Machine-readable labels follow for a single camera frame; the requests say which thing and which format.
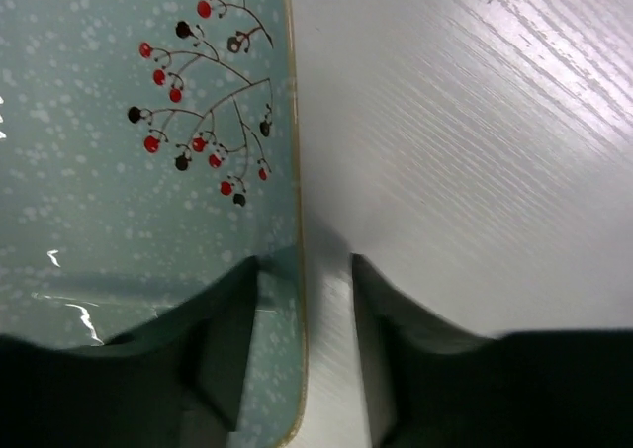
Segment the light green round plate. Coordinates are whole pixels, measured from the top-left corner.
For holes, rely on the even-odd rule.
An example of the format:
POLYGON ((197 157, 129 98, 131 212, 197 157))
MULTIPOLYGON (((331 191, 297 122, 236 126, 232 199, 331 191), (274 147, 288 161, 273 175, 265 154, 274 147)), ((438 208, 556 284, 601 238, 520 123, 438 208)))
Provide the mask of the light green round plate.
POLYGON ((238 425, 307 382, 290 0, 1 0, 1 339, 101 346, 258 262, 238 425))

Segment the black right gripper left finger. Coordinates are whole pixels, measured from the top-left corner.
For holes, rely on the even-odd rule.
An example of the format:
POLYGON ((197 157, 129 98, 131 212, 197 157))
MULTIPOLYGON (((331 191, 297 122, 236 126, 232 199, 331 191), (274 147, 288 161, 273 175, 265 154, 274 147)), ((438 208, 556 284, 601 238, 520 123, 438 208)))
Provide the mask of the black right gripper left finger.
POLYGON ((249 257, 101 346, 1 339, 5 447, 223 447, 238 425, 258 303, 249 257))

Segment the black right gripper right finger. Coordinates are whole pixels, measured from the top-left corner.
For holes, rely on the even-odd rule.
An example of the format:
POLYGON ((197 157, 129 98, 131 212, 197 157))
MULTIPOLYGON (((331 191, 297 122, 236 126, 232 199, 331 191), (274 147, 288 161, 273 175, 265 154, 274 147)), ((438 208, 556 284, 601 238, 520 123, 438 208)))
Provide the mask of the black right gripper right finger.
POLYGON ((354 318, 375 447, 628 447, 628 329, 471 333, 418 305, 363 255, 354 318))

